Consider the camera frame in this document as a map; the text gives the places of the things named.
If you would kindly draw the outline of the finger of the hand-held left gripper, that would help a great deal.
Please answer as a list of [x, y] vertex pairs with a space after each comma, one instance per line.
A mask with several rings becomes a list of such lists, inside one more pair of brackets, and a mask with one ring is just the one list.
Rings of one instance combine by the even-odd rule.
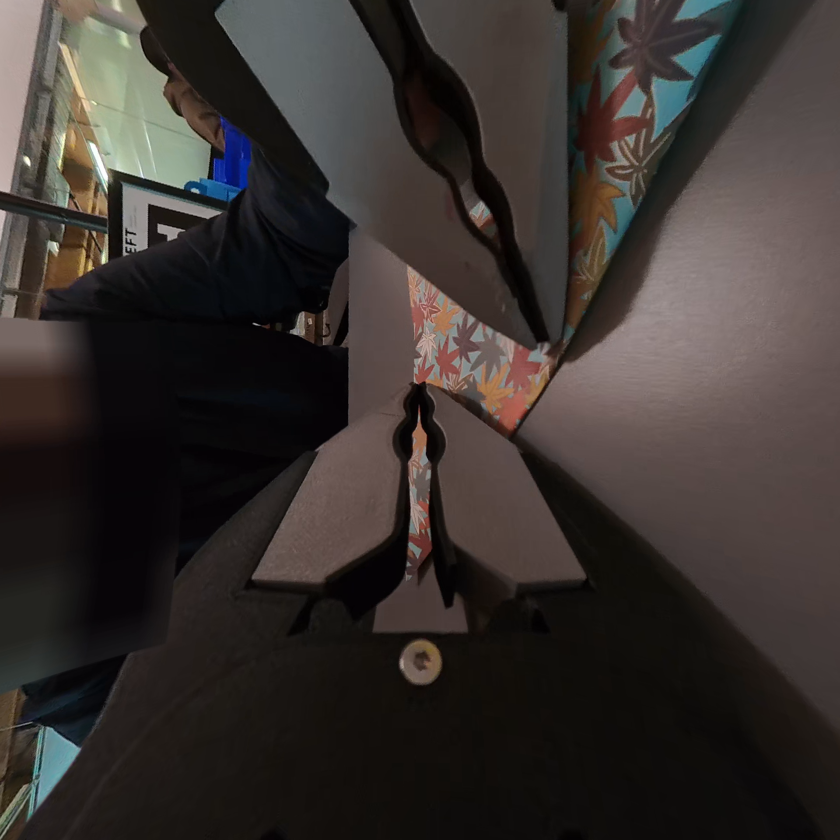
[[454, 182], [412, 130], [394, 2], [222, 2], [216, 19], [329, 182], [328, 198], [478, 320], [531, 349]]
[[401, 82], [427, 159], [454, 182], [536, 343], [564, 319], [568, 18], [555, 2], [394, 2]]

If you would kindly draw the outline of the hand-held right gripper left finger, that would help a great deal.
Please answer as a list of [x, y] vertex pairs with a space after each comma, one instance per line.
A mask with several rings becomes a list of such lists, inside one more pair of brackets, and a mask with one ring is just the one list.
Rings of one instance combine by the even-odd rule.
[[341, 602], [352, 618], [404, 580], [407, 464], [420, 391], [410, 384], [318, 448], [252, 575], [260, 589]]

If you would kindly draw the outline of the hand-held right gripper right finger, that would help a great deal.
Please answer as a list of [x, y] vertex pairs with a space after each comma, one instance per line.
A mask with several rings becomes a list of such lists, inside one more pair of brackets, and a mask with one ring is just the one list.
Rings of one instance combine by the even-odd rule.
[[432, 560], [445, 607], [492, 611], [587, 575], [517, 446], [434, 385], [421, 389]]

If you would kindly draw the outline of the leaf-patterned origami paper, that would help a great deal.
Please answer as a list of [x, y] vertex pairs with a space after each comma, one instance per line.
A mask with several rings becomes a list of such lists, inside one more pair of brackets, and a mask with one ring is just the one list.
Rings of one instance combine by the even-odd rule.
[[738, 1], [599, 1], [570, 21], [569, 278], [557, 350], [527, 350], [407, 270], [414, 381], [513, 435], [592, 309], [618, 246], [697, 98]]

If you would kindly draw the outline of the person's left forearm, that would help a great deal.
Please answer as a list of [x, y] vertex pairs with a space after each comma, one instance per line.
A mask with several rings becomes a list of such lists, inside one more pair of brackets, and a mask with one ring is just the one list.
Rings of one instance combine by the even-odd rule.
[[226, 211], [48, 290], [39, 318], [264, 326], [321, 312], [352, 229], [321, 190], [255, 144], [247, 186]]

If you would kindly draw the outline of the person's left hand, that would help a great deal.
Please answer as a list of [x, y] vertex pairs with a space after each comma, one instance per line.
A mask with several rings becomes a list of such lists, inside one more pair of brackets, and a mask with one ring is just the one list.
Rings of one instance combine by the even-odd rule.
[[171, 110], [183, 118], [192, 131], [208, 142], [221, 155], [226, 151], [222, 117], [171, 62], [167, 62], [167, 82], [163, 88], [164, 98]]

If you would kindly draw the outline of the blue storage bins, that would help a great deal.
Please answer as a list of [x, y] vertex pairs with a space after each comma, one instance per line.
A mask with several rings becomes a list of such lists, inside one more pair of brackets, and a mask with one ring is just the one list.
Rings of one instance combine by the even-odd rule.
[[251, 161], [251, 142], [232, 123], [220, 119], [224, 152], [213, 149], [209, 177], [187, 182], [184, 189], [215, 201], [229, 203], [246, 188]]

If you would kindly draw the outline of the person's dark clothed body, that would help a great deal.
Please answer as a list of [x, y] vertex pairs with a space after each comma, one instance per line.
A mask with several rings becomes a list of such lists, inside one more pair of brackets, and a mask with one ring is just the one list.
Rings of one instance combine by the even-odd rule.
[[301, 455], [348, 423], [348, 354], [256, 325], [53, 318], [58, 360], [2, 363], [2, 635], [20, 721], [81, 746], [126, 657], [164, 641], [173, 583]]

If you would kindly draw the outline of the black-and-white marker board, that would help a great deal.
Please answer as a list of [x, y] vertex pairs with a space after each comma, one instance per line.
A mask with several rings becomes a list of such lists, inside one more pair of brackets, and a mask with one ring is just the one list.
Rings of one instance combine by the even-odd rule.
[[120, 171], [109, 175], [108, 261], [172, 242], [228, 208], [227, 202], [197, 191], [200, 182], [185, 189]]

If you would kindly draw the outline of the metal pole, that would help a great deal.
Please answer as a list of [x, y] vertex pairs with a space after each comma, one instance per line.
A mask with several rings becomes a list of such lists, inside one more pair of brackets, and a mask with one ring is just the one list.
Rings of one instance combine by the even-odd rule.
[[1, 210], [6, 213], [37, 218], [52, 224], [86, 229], [103, 235], [109, 232], [107, 217], [84, 213], [31, 197], [18, 196], [10, 192], [1, 191]]

